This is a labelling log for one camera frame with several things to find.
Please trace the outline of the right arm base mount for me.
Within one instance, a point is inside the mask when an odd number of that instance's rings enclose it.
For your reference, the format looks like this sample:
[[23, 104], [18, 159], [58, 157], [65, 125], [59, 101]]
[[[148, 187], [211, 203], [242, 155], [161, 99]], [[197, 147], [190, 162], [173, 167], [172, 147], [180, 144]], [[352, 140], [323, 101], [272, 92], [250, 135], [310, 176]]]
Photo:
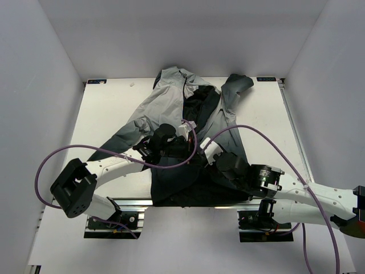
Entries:
[[271, 218], [257, 216], [257, 211], [237, 211], [238, 231], [241, 243], [280, 243], [293, 242], [293, 226], [279, 224]]

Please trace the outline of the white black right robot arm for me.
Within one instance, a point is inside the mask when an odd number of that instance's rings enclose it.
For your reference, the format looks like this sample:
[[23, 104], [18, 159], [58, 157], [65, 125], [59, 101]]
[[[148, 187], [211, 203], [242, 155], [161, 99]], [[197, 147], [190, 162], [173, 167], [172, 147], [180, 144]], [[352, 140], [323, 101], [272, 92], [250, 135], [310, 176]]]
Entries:
[[248, 164], [233, 153], [204, 155], [239, 190], [262, 198], [257, 219], [263, 227], [289, 222], [321, 224], [364, 238], [363, 186], [346, 190], [302, 183], [279, 168]]

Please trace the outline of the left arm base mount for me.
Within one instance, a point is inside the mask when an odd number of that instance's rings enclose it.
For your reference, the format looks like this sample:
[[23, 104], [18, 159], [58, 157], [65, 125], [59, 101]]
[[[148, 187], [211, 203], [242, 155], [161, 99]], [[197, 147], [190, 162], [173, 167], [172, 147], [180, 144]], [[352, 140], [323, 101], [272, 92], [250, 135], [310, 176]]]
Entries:
[[84, 230], [85, 239], [137, 240], [144, 225], [145, 208], [123, 208], [117, 224], [106, 223], [88, 216]]

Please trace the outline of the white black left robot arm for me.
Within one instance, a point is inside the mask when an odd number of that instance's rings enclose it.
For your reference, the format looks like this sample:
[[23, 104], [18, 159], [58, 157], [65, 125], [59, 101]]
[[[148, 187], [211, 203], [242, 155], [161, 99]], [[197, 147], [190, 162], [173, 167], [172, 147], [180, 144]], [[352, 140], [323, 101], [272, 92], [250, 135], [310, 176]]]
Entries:
[[180, 160], [172, 165], [177, 168], [187, 164], [197, 151], [196, 124], [183, 120], [178, 128], [162, 124], [152, 136], [142, 139], [126, 152], [118, 154], [109, 150], [108, 157], [101, 160], [82, 162], [76, 158], [68, 162], [50, 191], [67, 217], [81, 214], [101, 220], [113, 228], [120, 223], [121, 209], [111, 198], [95, 193], [100, 186], [147, 168], [163, 169], [162, 156], [170, 155]]

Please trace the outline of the grey gradient zip jacket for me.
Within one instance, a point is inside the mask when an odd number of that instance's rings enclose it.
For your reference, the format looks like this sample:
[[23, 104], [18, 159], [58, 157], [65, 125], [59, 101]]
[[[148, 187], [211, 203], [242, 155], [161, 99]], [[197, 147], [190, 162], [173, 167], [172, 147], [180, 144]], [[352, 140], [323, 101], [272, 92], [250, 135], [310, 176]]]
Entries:
[[[91, 160], [108, 157], [105, 150], [122, 153], [141, 138], [152, 135], [161, 124], [177, 127], [182, 120], [194, 121], [199, 142], [214, 138], [225, 151], [243, 159], [246, 153], [236, 128], [236, 107], [240, 96], [253, 86], [245, 75], [232, 74], [217, 88], [183, 68], [161, 70], [151, 95], [134, 111], [128, 122], [114, 133]], [[163, 169], [152, 169], [151, 197], [156, 207], [208, 207], [236, 204], [248, 195], [236, 186], [215, 183], [204, 167], [177, 164], [175, 158], [163, 157]]]

